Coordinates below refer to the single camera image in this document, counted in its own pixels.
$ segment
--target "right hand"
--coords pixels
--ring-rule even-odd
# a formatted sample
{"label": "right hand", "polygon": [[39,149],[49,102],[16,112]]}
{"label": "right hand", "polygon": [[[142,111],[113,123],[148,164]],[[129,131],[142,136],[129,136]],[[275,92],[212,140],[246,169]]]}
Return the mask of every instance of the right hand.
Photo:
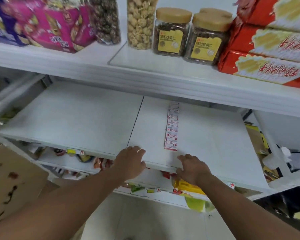
{"label": "right hand", "polygon": [[178,159],[182,162],[183,170],[178,168],[176,174],[189,184],[198,186],[200,177],[211,175],[209,167],[196,156],[186,154],[178,156]]}

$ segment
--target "snack box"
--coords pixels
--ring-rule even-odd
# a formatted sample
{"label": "snack box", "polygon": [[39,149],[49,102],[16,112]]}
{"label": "snack box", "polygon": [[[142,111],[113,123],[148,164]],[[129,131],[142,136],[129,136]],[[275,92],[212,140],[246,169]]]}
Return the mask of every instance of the snack box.
{"label": "snack box", "polygon": [[95,40],[87,5],[54,0],[15,0],[7,5],[33,45],[75,53]]}
{"label": "snack box", "polygon": [[6,12],[4,0],[0,0],[0,42],[18,46],[29,44],[17,20]]}
{"label": "snack box", "polygon": [[300,62],[300,33],[244,24],[236,18],[228,48]]}
{"label": "snack box", "polygon": [[245,23],[300,32],[300,0],[238,0],[236,4]]}
{"label": "snack box", "polygon": [[227,49],[220,57],[223,73],[300,88],[300,63]]}

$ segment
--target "red snack box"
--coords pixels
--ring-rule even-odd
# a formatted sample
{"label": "red snack box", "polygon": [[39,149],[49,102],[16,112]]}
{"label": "red snack box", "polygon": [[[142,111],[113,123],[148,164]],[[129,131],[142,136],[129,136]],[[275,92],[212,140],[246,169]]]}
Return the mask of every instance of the red snack box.
{"label": "red snack box", "polygon": [[237,15],[249,24],[300,32],[300,0],[238,0]]}
{"label": "red snack box", "polygon": [[223,73],[300,88],[300,63],[292,61],[228,49],[220,57],[218,70]]}
{"label": "red snack box", "polygon": [[244,24],[236,18],[228,49],[300,62],[300,33]]}

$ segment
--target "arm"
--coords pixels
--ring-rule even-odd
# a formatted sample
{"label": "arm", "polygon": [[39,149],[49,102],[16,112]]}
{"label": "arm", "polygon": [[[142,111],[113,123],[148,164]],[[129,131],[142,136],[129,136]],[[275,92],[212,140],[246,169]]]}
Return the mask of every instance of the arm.
{"label": "arm", "polygon": [[177,175],[204,191],[237,240],[300,240],[300,231],[225,185],[196,156],[178,159]]}
{"label": "arm", "polygon": [[123,149],[112,168],[62,187],[39,198],[0,222],[0,240],[70,239],[116,188],[145,168],[139,147]]}

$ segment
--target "left hand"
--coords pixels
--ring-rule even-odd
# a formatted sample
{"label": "left hand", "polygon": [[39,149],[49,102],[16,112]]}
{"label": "left hand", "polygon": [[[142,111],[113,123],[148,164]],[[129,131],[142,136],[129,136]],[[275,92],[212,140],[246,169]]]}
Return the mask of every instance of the left hand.
{"label": "left hand", "polygon": [[138,146],[129,146],[119,152],[112,168],[124,181],[134,179],[146,168],[146,163],[141,161],[145,153],[146,151]]}

